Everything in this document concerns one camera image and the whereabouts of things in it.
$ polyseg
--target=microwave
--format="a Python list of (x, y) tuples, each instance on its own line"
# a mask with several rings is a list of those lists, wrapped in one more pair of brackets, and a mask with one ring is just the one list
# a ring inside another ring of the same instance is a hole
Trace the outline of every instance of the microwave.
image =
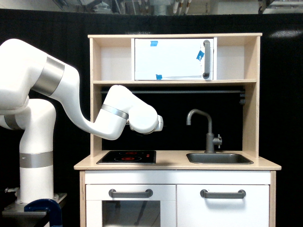
[(213, 80), (216, 43), (216, 38), (135, 39), (134, 80)]

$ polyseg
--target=ceiling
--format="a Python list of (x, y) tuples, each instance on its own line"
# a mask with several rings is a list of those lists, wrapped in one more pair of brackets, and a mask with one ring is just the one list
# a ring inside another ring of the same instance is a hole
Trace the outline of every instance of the ceiling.
[(131, 15), (266, 14), (303, 13), (303, 0), (0, 0), (0, 8)]

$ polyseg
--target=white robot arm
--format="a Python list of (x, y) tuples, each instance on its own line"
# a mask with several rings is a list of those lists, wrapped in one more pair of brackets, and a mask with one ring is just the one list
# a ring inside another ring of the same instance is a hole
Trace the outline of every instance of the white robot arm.
[(0, 115), (0, 126), (25, 130), (20, 141), (20, 197), (17, 203), (52, 199), (54, 106), (43, 99), (29, 99), (23, 111)]
[(29, 90), (59, 101), (70, 120), (82, 130), (105, 138), (119, 138), (129, 119), (140, 133), (161, 131), (163, 119), (153, 107), (123, 86), (111, 87), (94, 123), (80, 109), (78, 71), (18, 39), (0, 46), (0, 114), (24, 110)]

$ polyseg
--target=blue clamp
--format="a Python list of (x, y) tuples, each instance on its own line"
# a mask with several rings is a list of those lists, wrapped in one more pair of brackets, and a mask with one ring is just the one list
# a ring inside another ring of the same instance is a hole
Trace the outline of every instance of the blue clamp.
[(62, 211), (59, 204), (55, 200), (35, 200), (24, 207), (24, 212), (38, 210), (49, 212), (50, 227), (62, 227)]

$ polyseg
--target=oven window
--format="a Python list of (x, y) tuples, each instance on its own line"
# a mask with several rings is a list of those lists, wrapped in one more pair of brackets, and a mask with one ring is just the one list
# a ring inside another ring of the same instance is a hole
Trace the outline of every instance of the oven window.
[(102, 201), (104, 227), (160, 227), (160, 201)]

